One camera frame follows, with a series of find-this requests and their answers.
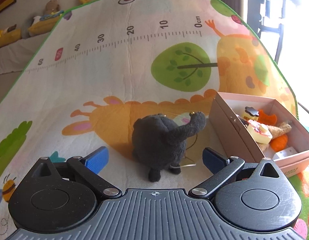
number 10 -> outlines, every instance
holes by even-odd
[[[168,25],[164,25],[164,24],[168,24],[167,21],[160,21],[159,23],[160,23],[160,25],[163,25],[163,26],[160,26],[160,28],[162,28],[162,29],[164,29],[165,27],[168,27]]]

white bedsheet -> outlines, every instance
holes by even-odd
[[[0,74],[22,71],[48,34],[21,39],[0,48]]]

plush elephant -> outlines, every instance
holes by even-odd
[[[179,174],[179,162],[186,151],[186,139],[203,130],[205,125],[206,118],[202,112],[191,112],[190,122],[181,126],[162,114],[138,119],[133,125],[132,155],[150,168],[151,182],[160,180],[160,171],[163,169]]]

red number label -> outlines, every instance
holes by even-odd
[[[63,48],[60,48],[56,51],[55,61],[61,59],[62,51],[63,51]]]

yellow pillow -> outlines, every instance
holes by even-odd
[[[0,37],[0,48],[21,39],[21,29],[5,33]]]
[[[28,31],[33,36],[50,32],[58,20],[59,17],[54,17],[48,20],[39,21],[33,24],[31,27],[29,27]]]

